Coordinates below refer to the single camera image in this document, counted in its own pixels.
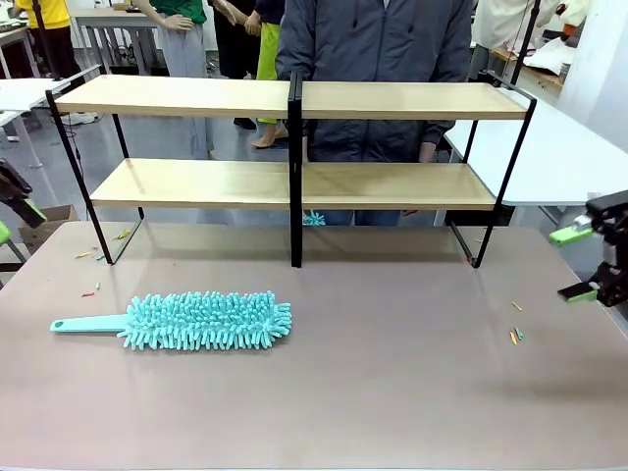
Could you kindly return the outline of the mannequin lime green trousers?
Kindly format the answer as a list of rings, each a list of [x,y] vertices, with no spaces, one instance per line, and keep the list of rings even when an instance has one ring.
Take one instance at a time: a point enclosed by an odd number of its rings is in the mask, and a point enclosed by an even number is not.
[[[286,0],[255,0],[252,13],[244,23],[246,32],[260,37],[257,80],[277,78],[276,58],[280,41],[280,24],[285,12]],[[273,146],[277,139],[286,138],[288,131],[276,119],[259,118],[261,134],[251,145],[257,149]]]

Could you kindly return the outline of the mannequin green top grey trousers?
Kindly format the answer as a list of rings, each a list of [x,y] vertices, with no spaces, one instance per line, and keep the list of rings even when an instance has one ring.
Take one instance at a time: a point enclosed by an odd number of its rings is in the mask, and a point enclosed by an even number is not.
[[[170,77],[206,79],[202,0],[131,0],[156,26]],[[212,159],[213,130],[209,118],[185,118],[190,152],[196,159]]]

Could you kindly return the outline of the person in white top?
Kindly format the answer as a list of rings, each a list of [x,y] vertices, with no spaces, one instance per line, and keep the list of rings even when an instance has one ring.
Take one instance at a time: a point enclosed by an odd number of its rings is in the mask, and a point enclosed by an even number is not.
[[[474,0],[472,42],[476,47],[496,49],[523,39],[536,0]],[[591,0],[540,0],[534,30],[555,18],[576,26],[588,14]]]

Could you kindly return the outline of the workbench with white cloth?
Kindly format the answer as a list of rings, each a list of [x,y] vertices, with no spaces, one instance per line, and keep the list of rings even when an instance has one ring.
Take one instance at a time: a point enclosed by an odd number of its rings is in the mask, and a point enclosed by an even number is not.
[[[547,42],[524,57],[516,85],[559,95],[575,53],[560,38]]]

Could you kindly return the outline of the mannequin in dark clothes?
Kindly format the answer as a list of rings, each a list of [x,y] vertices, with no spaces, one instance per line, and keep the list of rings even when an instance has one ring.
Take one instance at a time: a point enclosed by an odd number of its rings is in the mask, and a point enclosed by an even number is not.
[[[214,27],[221,75],[228,79],[255,79],[260,38],[247,34],[243,26],[231,25],[218,11],[214,11]]]

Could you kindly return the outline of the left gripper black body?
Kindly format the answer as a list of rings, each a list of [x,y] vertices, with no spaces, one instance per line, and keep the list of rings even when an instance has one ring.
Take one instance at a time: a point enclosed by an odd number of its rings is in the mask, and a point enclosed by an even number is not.
[[[28,199],[31,192],[29,183],[7,160],[0,158],[0,201]]]

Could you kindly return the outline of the person left forearm grey sleeve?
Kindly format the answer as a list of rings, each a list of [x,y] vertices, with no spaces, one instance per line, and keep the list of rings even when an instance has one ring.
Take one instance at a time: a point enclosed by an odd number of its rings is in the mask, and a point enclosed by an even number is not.
[[[456,121],[424,121],[420,141],[439,144],[446,132],[455,126]]]

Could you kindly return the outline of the black tripod pole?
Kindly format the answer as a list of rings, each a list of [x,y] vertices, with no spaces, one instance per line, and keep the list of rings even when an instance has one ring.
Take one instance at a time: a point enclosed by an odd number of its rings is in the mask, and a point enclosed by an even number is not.
[[[534,0],[533,7],[530,11],[530,18],[525,30],[525,34],[523,36],[523,40],[521,43],[521,47],[519,49],[519,53],[517,55],[516,64],[514,66],[514,70],[511,74],[510,84],[515,86],[518,82],[520,72],[524,65],[524,59],[528,53],[528,46],[530,44],[530,40],[533,34],[533,30],[535,28],[537,17],[540,13],[541,0]]]

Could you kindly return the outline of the teal microfibre duster long handle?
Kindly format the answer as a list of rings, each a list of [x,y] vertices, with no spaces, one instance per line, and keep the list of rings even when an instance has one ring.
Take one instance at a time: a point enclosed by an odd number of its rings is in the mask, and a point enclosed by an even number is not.
[[[188,291],[134,297],[124,314],[55,320],[55,334],[114,334],[132,350],[268,349],[292,327],[291,305],[271,291]]]

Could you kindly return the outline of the large white rounded table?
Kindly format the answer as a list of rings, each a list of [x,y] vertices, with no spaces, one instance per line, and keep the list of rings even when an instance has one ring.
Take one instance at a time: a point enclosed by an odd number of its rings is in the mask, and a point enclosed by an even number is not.
[[[459,121],[445,137],[492,193],[500,190],[520,121]],[[628,189],[628,154],[543,100],[537,107],[512,171],[497,223],[563,227],[596,194]]]

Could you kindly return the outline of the grey desk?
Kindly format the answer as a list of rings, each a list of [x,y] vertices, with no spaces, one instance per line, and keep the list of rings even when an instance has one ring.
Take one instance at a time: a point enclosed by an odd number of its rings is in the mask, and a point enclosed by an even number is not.
[[[113,7],[70,10],[82,48],[108,73],[166,76],[156,25],[141,12]]]

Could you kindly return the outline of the person in yellow shirt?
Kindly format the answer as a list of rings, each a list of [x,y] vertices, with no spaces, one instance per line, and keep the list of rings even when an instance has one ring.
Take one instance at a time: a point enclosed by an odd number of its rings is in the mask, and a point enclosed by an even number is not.
[[[37,0],[40,16],[45,28],[48,52],[45,52],[41,34],[38,32],[37,15],[33,0],[14,0],[14,16],[25,12],[28,28],[34,40],[34,48],[50,71],[66,79],[77,74],[80,67],[74,53],[71,35],[70,14],[65,0]]]

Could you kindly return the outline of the white table black legs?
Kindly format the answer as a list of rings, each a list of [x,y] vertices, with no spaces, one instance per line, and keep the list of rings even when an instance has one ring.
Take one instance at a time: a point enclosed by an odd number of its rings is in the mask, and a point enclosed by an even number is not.
[[[42,166],[26,131],[22,114],[46,100],[48,91],[58,92],[70,85],[68,78],[8,78],[0,79],[0,127],[13,123],[19,141],[30,153],[31,168]]]

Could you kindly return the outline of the black tripod stand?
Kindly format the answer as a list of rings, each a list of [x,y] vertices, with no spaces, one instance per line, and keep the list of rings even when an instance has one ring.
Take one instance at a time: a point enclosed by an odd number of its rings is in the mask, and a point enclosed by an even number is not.
[[[70,14],[65,0],[31,0],[31,10],[34,21],[31,28],[36,31],[35,36],[39,39],[41,50],[44,54],[53,79],[61,78],[57,65],[57,55],[53,49],[53,39],[55,31],[65,29],[70,25]]]

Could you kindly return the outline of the wooden two-tier shelf black frame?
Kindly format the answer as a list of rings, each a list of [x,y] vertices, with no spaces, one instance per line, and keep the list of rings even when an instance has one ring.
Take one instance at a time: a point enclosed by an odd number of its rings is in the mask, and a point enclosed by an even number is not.
[[[479,210],[496,213],[502,190],[490,190],[467,162],[458,164],[307,163],[306,120],[518,120],[528,125],[536,99],[491,77],[486,83],[227,80],[101,75],[62,97],[54,116],[96,112],[186,118],[274,118],[289,124],[284,163],[125,157],[95,190],[99,206],[286,210],[290,261],[302,261],[306,210]]]

